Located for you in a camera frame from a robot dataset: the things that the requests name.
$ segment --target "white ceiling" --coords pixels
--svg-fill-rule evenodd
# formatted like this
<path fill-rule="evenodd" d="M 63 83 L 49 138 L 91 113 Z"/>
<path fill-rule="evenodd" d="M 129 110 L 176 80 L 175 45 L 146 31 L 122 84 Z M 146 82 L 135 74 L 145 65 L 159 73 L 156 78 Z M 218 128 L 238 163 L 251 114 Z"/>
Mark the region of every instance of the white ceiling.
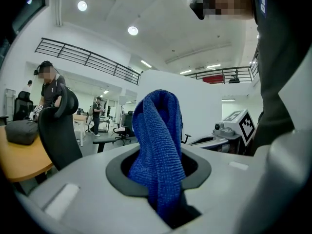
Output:
<path fill-rule="evenodd" d="M 134 56 L 130 66 L 139 67 L 141 59 L 173 73 L 216 63 L 246 66 L 255 52 L 252 22 L 200 21 L 189 8 L 191 0 L 84 0 L 85 12 L 78 10 L 79 1 L 62 0 L 62 20 L 124 45 Z M 132 25 L 139 29 L 135 37 L 127 32 Z"/>

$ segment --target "black pants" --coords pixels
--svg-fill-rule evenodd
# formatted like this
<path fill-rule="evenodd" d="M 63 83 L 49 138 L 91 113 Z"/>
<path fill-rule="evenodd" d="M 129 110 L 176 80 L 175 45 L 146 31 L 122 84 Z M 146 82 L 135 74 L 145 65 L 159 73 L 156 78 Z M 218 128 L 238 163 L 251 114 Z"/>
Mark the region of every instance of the black pants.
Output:
<path fill-rule="evenodd" d="M 94 122 L 94 131 L 93 131 L 93 133 L 95 135 L 97 135 L 98 134 L 98 126 L 99 126 L 99 117 L 94 117 L 93 116 L 93 122 Z"/>

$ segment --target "black metal railing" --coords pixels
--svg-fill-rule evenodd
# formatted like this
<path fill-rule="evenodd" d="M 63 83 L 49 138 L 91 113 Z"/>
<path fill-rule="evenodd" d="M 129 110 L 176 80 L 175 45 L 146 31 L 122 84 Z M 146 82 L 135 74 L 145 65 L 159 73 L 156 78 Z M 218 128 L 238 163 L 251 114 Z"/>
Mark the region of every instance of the black metal railing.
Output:
<path fill-rule="evenodd" d="M 253 56 L 253 60 L 250 64 L 250 70 L 252 73 L 253 78 L 255 78 L 255 76 L 259 73 L 259 68 L 258 68 L 258 57 L 259 57 L 259 51 L 258 51 L 258 46 L 255 50 L 255 54 Z"/>
<path fill-rule="evenodd" d="M 185 75 L 190 78 L 201 79 L 210 84 L 216 83 L 244 83 L 252 82 L 252 74 L 249 67 L 234 67 L 215 70 L 205 70 L 203 72 Z"/>
<path fill-rule="evenodd" d="M 140 80 L 140 74 L 133 69 L 125 67 L 113 60 L 93 53 L 89 50 L 79 48 L 64 42 L 41 38 L 41 42 L 36 48 L 35 52 L 98 69 L 136 85 L 138 85 Z"/>

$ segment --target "office chair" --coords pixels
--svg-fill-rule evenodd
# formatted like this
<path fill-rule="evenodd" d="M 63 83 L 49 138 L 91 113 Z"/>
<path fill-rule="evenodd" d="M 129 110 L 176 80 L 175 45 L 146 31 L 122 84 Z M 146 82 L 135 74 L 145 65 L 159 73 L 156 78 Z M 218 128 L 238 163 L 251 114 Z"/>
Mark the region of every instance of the office chair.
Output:
<path fill-rule="evenodd" d="M 229 80 L 229 83 L 240 83 L 240 80 L 238 78 L 238 70 L 236 69 L 235 71 L 235 75 L 231 75 L 233 76 L 233 79 Z"/>
<path fill-rule="evenodd" d="M 26 92 L 20 92 L 21 97 L 15 99 L 13 121 L 28 119 L 33 109 L 34 103 L 24 93 Z"/>
<path fill-rule="evenodd" d="M 6 126 L 7 124 L 7 119 L 9 118 L 8 115 L 3 115 L 3 116 L 0 116 L 0 126 Z"/>
<path fill-rule="evenodd" d="M 125 145 L 125 140 L 128 140 L 131 143 L 131 140 L 128 139 L 127 137 L 134 137 L 135 136 L 135 133 L 132 130 L 132 115 L 133 115 L 133 111 L 129 111 L 128 114 L 126 114 L 126 116 L 125 116 L 125 120 L 124 120 L 124 123 L 122 125 L 122 127 L 125 128 L 125 131 L 115 131 L 115 129 L 117 129 L 117 128 L 113 129 L 114 133 L 119 135 L 119 137 L 116 137 L 115 139 L 121 140 L 123 143 L 123 146 Z"/>
<path fill-rule="evenodd" d="M 26 100 L 30 100 L 29 97 L 30 97 L 30 93 L 26 91 L 21 91 L 18 96 L 18 98 L 26 99 Z"/>
<path fill-rule="evenodd" d="M 43 109 L 38 120 L 42 145 L 58 170 L 82 158 L 73 127 L 73 114 L 78 108 L 78 99 L 65 85 L 60 84 L 60 87 L 60 106 Z"/>

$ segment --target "person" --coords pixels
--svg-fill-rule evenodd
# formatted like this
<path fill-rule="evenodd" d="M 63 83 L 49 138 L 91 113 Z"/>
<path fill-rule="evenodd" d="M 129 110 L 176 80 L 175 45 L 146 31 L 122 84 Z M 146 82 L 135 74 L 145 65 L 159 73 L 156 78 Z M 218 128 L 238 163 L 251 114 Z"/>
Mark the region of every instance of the person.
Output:
<path fill-rule="evenodd" d="M 211 17 L 254 19 L 258 25 L 258 68 L 264 113 L 254 138 L 255 152 L 294 129 L 278 92 L 297 70 L 311 45 L 310 24 L 306 21 L 310 0 L 197 1 L 202 6 L 202 15 L 198 15 L 199 7 L 194 7 L 196 1 L 190 7 L 201 20 L 214 14 Z"/>
<path fill-rule="evenodd" d="M 39 105 L 35 107 L 31 115 L 34 120 L 38 119 L 43 108 L 59 107 L 62 98 L 60 84 L 66 85 L 64 77 L 57 73 L 53 64 L 49 61 L 44 61 L 38 67 L 38 78 L 43 80 L 43 85 Z"/>
<path fill-rule="evenodd" d="M 92 110 L 92 116 L 93 116 L 93 122 L 94 122 L 94 131 L 93 134 L 96 137 L 99 137 L 98 134 L 98 126 L 99 126 L 99 114 L 103 113 L 103 109 L 101 108 L 100 102 L 102 101 L 102 98 L 99 96 L 97 97 L 97 100 L 93 104 L 93 110 Z"/>
<path fill-rule="evenodd" d="M 31 88 L 30 88 L 30 87 L 31 87 L 32 84 L 33 84 L 33 81 L 32 81 L 32 80 L 29 80 L 28 83 L 27 83 L 27 86 L 25 86 L 25 87 L 22 89 L 22 91 L 30 93 L 30 92 L 31 92 Z"/>

